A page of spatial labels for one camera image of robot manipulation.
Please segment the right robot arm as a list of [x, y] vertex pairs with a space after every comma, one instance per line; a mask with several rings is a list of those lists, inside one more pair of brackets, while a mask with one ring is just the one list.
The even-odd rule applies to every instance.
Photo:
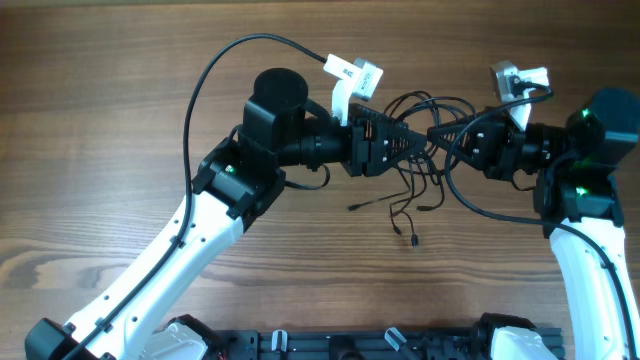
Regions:
[[639, 140], [639, 98], [623, 88], [603, 88], [572, 113], [565, 126], [518, 124], [513, 111], [552, 97], [550, 87], [528, 84], [535, 96], [428, 130], [446, 150], [444, 176], [454, 160], [493, 180], [518, 171], [537, 176], [536, 217], [510, 217], [452, 194], [471, 211], [495, 220], [542, 228], [564, 277], [577, 354], [601, 358], [639, 356], [639, 312], [624, 257], [624, 215], [614, 173]]

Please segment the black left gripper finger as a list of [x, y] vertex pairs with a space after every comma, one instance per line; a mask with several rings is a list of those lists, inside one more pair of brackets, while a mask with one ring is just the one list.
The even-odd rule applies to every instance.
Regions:
[[381, 112], [364, 106], [361, 106], [359, 111], [359, 119], [362, 121], [366, 140], [392, 140], [411, 134], [406, 124]]
[[379, 176], [396, 166], [400, 161], [423, 151], [427, 140], [414, 131], [376, 134], [369, 145], [368, 159], [364, 163], [365, 176]]

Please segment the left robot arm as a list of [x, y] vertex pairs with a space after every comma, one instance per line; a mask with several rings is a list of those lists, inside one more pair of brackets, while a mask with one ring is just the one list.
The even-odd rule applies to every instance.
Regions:
[[423, 135], [358, 104], [337, 120], [312, 101], [305, 79], [262, 72], [242, 122], [201, 162], [172, 220], [98, 298], [64, 323], [40, 320], [30, 359], [221, 359], [226, 348], [201, 322], [166, 315], [189, 285], [287, 187], [285, 170], [342, 164], [378, 176], [420, 152]]

